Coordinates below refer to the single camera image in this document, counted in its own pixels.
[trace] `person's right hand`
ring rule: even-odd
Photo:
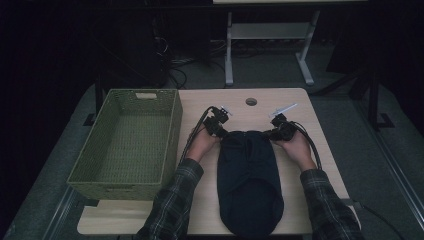
[[[274,143],[286,151],[302,172],[317,168],[311,157],[309,142],[301,132],[296,131],[290,141],[280,140],[274,141]]]

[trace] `wooden table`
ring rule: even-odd
[[[349,199],[309,97],[303,89],[180,90],[179,93],[184,112],[178,159],[191,129],[209,106],[224,105],[233,113],[224,124],[227,131],[265,131],[272,128],[272,119],[268,116],[270,113],[276,108],[297,103],[285,116],[306,128],[316,144],[323,170],[327,172],[336,193],[342,199]],[[255,98],[257,105],[248,106],[245,103],[247,98]],[[283,217],[273,234],[310,234],[312,230],[299,180],[300,171],[280,147],[273,147],[285,202]],[[219,144],[216,144],[201,161],[205,173],[194,193],[189,234],[231,234],[219,216],[216,189],[219,149]],[[143,226],[151,207],[152,202],[149,201],[101,200],[97,207],[85,206],[78,231],[86,235],[135,234]]]

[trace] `basket handle hole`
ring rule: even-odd
[[[138,99],[157,99],[156,93],[135,93]]]

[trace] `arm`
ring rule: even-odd
[[[199,162],[219,138],[206,130],[196,135],[171,182],[153,201],[152,211],[135,239],[180,239],[187,234],[194,190],[203,175]]]
[[[349,207],[334,192],[327,174],[318,170],[306,138],[296,132],[291,141],[276,141],[301,170],[313,239],[364,239]]]

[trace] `hand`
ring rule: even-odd
[[[302,172],[317,168],[311,157],[309,142],[301,132],[296,131],[290,141],[280,140],[274,141],[274,143],[286,151],[290,159],[297,164]]]
[[[205,125],[202,124],[187,151],[186,158],[200,162],[202,157],[219,141],[220,139],[218,137],[209,135]]]

